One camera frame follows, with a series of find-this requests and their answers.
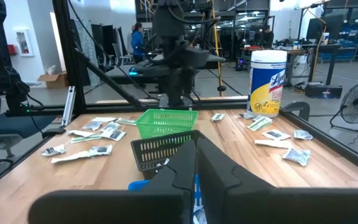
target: yellow pole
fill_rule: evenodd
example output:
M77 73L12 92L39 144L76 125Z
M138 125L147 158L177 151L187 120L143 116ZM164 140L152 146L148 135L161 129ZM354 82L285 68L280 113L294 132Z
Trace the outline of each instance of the yellow pole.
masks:
M215 6L214 1L212 0L212 18L215 20ZM216 29L216 24L214 24L214 37L215 37L215 51L216 55L219 56L219 49L218 49L218 30ZM219 86L222 86L222 68L221 63L218 62L218 72L219 72ZM224 96L222 91L219 91L220 96Z

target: lysol wipes canister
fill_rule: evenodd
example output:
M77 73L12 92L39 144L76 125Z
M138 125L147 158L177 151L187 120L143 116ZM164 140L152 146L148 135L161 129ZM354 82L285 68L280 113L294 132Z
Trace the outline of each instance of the lysol wipes canister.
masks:
M276 117L280 111L287 52L259 50L251 56L247 112Z

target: gray floor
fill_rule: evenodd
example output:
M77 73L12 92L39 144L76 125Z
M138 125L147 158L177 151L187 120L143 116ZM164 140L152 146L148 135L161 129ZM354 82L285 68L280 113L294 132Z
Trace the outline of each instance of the gray floor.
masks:
M227 63L223 66L223 79L228 85L236 89L242 95L248 94L249 88L249 73L247 71L236 72L234 70L233 63ZM328 63L317 64L316 75L314 80L325 82L328 72ZM308 71L305 70L304 65L299 65L298 68L295 69L294 74L307 74ZM292 83L298 83L302 81L307 81L307 78L298 78L293 79ZM343 87L342 96L344 96L350 88L352 88L355 84L358 83L358 62L342 62L337 63L334 69L334 75L331 84L332 85L341 85ZM134 88L133 85L123 85L122 86L126 91L130 94L136 96L137 98L144 98L145 95L139 89ZM200 96L219 96L219 92L216 90L218 87L218 79L209 71L202 70L197 74L196 77L196 91L200 94ZM155 85L147 85L147 91L155 90ZM107 86L106 84L102 84L97 88L93 88L90 86L85 87L85 95L86 102L88 104L96 103L100 100L117 100L122 99L112 88ZM57 90L49 90L45 88L33 88L31 89L31 96L40 100L45 105L63 105L65 103L67 89L57 89ZM224 92L225 96L237 96L238 94L227 88L227 91ZM306 97L304 94L294 93L291 88L285 89L283 92L282 98L282 106L285 106L293 101L305 101L308 102L311 106L311 115L310 123L328 133L341 143L350 146L353 150L358 152L358 138L356 139L354 144L350 144L353 139L357 137L357 133L349 132L349 131L341 131L338 129L331 129L329 125L329 120L332 115L335 114L339 105L341 104L341 100L322 100L322 99L311 99ZM2 104L2 109L6 110L6 104ZM343 126L351 127L349 124L346 124L342 118L336 118L335 122L341 124ZM38 141L40 141L40 134L36 134L28 139L23 140L20 144L13 148L14 152L18 154L25 153L26 150L30 149L33 145L35 145Z

